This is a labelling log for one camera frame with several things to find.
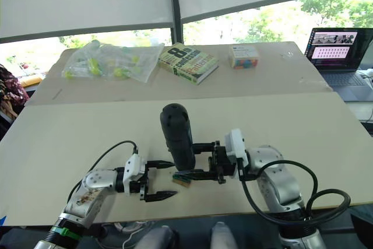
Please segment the sticker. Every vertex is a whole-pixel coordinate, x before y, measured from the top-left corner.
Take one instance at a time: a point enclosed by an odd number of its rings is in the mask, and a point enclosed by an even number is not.
[[[5,219],[6,219],[6,216],[0,219],[0,226],[4,225]]]

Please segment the cylindrical black sensor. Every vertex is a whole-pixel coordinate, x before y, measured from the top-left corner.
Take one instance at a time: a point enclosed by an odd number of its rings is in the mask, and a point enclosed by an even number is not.
[[[180,104],[171,103],[163,108],[160,119],[166,144],[176,168],[194,169],[196,159],[187,110]]]

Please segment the laptop screen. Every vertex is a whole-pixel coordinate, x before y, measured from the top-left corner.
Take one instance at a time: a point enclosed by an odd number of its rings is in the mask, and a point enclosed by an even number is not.
[[[373,39],[373,29],[315,28],[306,57],[318,70],[355,71]]]

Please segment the gray pants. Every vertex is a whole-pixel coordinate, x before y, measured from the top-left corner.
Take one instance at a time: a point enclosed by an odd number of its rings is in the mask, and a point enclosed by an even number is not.
[[[174,232],[168,226],[162,226],[149,231],[135,249],[173,248],[174,243]],[[212,228],[210,249],[238,249],[231,230],[223,222],[217,222]]]

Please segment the laptop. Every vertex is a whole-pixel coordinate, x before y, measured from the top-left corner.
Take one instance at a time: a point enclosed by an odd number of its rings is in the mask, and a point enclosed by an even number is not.
[[[373,40],[373,29],[314,28],[305,56],[344,101],[373,101],[373,90],[357,69]]]

